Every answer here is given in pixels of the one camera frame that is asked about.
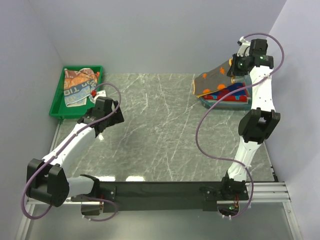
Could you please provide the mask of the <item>red blue patterned cloth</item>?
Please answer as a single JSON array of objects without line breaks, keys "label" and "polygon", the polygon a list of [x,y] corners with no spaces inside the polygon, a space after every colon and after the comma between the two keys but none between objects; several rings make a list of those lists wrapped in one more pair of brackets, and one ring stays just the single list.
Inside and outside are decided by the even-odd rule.
[{"label": "red blue patterned cloth", "polygon": [[[217,100],[220,100],[223,96],[227,95],[228,93],[233,92],[237,89],[243,88],[245,86],[246,85],[243,82],[236,82],[224,89],[204,95],[202,96],[202,98],[207,101],[217,101]],[[223,102],[247,103],[250,99],[251,97],[248,90],[243,89],[227,96],[223,100]]]}]

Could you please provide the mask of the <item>orange yellow cloth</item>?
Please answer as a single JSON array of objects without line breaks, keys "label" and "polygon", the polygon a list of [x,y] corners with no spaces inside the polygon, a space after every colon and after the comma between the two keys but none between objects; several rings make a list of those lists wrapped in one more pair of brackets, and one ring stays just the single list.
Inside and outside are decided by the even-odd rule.
[{"label": "orange yellow cloth", "polygon": [[225,89],[235,83],[234,76],[227,76],[231,64],[232,59],[229,59],[213,70],[201,73],[192,82],[193,94],[199,98]]}]

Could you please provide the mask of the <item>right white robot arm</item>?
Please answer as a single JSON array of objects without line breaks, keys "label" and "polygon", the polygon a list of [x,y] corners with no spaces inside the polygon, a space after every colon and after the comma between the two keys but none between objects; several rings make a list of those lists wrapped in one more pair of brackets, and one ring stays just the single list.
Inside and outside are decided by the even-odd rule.
[{"label": "right white robot arm", "polygon": [[281,119],[276,112],[272,96],[272,76],[274,59],[267,55],[268,43],[265,39],[239,41],[240,48],[229,60],[227,76],[231,78],[249,76],[252,83],[251,109],[241,119],[238,126],[239,146],[234,162],[222,179],[220,194],[231,200],[237,194],[245,193],[247,169],[256,151],[268,139]]}]

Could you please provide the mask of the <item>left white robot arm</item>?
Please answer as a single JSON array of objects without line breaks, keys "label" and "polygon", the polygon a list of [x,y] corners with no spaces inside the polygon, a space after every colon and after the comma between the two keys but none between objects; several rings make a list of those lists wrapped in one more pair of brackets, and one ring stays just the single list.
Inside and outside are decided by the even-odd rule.
[{"label": "left white robot arm", "polygon": [[73,160],[106,128],[124,122],[118,101],[100,96],[95,105],[80,117],[71,133],[41,160],[32,159],[27,166],[27,197],[53,207],[61,206],[69,197],[83,195],[89,201],[102,194],[100,180],[82,174],[66,176]]}]

